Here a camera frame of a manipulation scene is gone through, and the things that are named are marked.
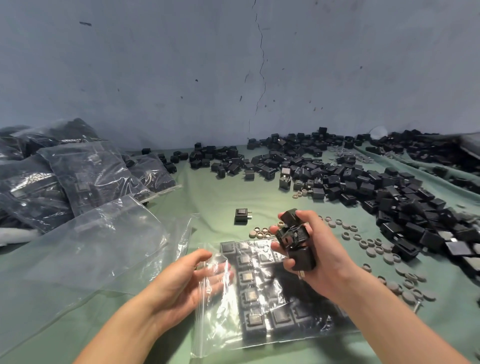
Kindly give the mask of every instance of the hand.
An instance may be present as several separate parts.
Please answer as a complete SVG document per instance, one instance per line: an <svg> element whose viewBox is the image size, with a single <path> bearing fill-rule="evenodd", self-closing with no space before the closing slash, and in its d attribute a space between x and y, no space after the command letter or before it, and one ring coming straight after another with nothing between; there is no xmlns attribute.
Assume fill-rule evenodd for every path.
<svg viewBox="0 0 480 364"><path fill-rule="evenodd" d="M348 285L351 280L362 275L364 271L350 259L331 229L315 212L297 210L296 214L307 223L306 228L311 237L307 244L312 248L317 262L314 270L305 272L304 280L319 294L342 306L348 299ZM272 226L270 231L275 234L278 227ZM278 242L272 242L271 247L272 250L287 255ZM295 265L293 259L285 259L283 265L286 270L298 274L292 271Z"/></svg>
<svg viewBox="0 0 480 364"><path fill-rule="evenodd" d="M224 281L232 281L233 272L225 264L213 268L195 270L200 262L211 258L205 249L180 258L160 273L139 295L143 305L154 316L158 337L188 316L201 298L199 283L208 277L208 294L215 295L223 290Z"/></svg>

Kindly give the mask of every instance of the table surface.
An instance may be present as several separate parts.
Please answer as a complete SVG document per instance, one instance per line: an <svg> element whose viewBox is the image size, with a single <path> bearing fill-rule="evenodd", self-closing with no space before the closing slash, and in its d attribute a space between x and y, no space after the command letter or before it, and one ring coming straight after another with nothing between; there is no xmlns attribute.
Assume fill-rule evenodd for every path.
<svg viewBox="0 0 480 364"><path fill-rule="evenodd" d="M268 152L266 148L247 150L239 146L246 158ZM167 158L172 151L164 151ZM323 160L330 161L334 154L324 152ZM424 186L448 206L464 205L465 211L480 214L480 196L464 191L446 181L416 170L398 161L385 157L374 157L375 162L365 164L365 169L382 171L394 166L409 171L421 180ZM245 181L243 172L237 176L218 179L209 168L192 170L188 162L177 165L174 177L183 188L158 197L149 205L156 216L200 213L193 223L189 251L210 245L217 247L220 242L248 239L254 226L269 226L277 222L277 214L290 208L311 209L322 216L342 219L350 225L357 225L362 238L384 239L375 225L374 216L360 206L345 207L339 202L313 201L311 197L293 199L293 190L278 189L277 176L265 181L256 173L254 181ZM253 218L246 226L233 224L236 208L248 208ZM358 264L368 263L372 273L387 280L400 282L400 276L392 266L380 257L369 258L355 240L344 241L342 228L334 230L335 235ZM0 255L8 259L8 253ZM480 308L476 300L480 288L469 280L462 271L441 256L420 254L408 264L413 272L423 272L427 282L425 288L437 294L435 302L426 302L420 308L419 317L447 342L468 359L475 361L474 350L480 346ZM131 296L121 293L99 291L77 308L68 311L54 323L31 337L0 358L0 364L7 363L71 363L80 350L98 332L108 318ZM147 363L186 363L190 360L193 315L179 326L161 337L152 349ZM290 343L265 345L263 347L222 352L202 359L204 363L278 363L295 362L301 357L302 363L378 363L379 360L361 334L302 340Z"/></svg>

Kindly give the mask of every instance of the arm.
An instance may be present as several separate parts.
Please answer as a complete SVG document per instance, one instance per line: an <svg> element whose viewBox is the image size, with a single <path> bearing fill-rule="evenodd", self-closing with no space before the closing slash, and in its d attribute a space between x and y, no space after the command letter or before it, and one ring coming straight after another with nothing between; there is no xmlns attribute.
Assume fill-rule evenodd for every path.
<svg viewBox="0 0 480 364"><path fill-rule="evenodd" d="M208 277L211 295L223 289L224 274L219 270L225 270L224 266L215 272L195 270L198 263L211 256L199 249L168 266L107 321L74 364L143 363L155 341L196 308L201 280Z"/></svg>
<svg viewBox="0 0 480 364"><path fill-rule="evenodd" d="M358 267L313 211L297 211L308 223L317 267L305 281L342 307L382 363L468 363L459 352L425 325L379 280ZM278 228L271 227L273 233ZM272 249L285 254L278 243ZM284 261L292 271L293 259Z"/></svg>

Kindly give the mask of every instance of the pile of black adapters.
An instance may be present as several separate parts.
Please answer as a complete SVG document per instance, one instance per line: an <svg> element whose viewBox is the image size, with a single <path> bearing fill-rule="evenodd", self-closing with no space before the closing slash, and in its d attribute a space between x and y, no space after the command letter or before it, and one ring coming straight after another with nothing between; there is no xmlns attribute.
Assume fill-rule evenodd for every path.
<svg viewBox="0 0 480 364"><path fill-rule="evenodd" d="M128 194L146 203L175 184L156 154L121 154L79 118L1 128L0 246Z"/></svg>
<svg viewBox="0 0 480 364"><path fill-rule="evenodd" d="M460 147L458 138L441 139L429 136L437 134L421 133L418 130L405 130L403 133L390 133L378 140L371 140L372 146L366 151L378 155L388 153L403 154L405 152L416 161L425 163L438 163L457 170L480 176L480 161ZM410 166L419 168L414 163ZM480 194L480 185L472 180L448 175L448 169L436 166L432 174L440 178L448 178L452 184L466 190Z"/></svg>
<svg viewBox="0 0 480 364"><path fill-rule="evenodd" d="M280 172L279 188L289 191L306 189L313 199L340 201L345 206L358 203L376 216L381 233L393 243L393 253L404 261L414 259L420 251L445 255L471 278L480 275L480 227L475 218L457 213L446 202L422 188L423 181L408 172L388 167L383 173L364 170L353 154L344 154L336 163L320 158L328 146L353 149L369 140L368 134L357 137L329 134L320 128L312 134L272 134L266 139L250 139L248 149L266 146L270 152L248 160L235 146L217 148L195 144L190 153L191 168L210 167L218 177L237 175L244 170L245 179L255 172L266 180ZM304 157L309 153L313 158Z"/></svg>

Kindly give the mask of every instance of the person's right hand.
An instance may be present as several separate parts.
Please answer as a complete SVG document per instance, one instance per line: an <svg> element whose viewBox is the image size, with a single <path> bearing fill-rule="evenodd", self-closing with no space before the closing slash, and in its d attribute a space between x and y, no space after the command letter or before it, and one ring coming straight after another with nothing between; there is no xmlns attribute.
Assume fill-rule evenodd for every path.
<svg viewBox="0 0 480 364"><path fill-rule="evenodd" d="M307 244L312 248L317 262L314 270L305 272L304 280L319 294L342 306L348 299L352 280L366 272L351 260L331 229L314 211L297 210L296 214L307 223L306 228L311 237ZM278 227L272 226L270 231L275 234ZM272 242L271 247L272 250L287 255L278 242ZM285 259L283 265L286 270L298 274L292 271L295 265L293 259Z"/></svg>

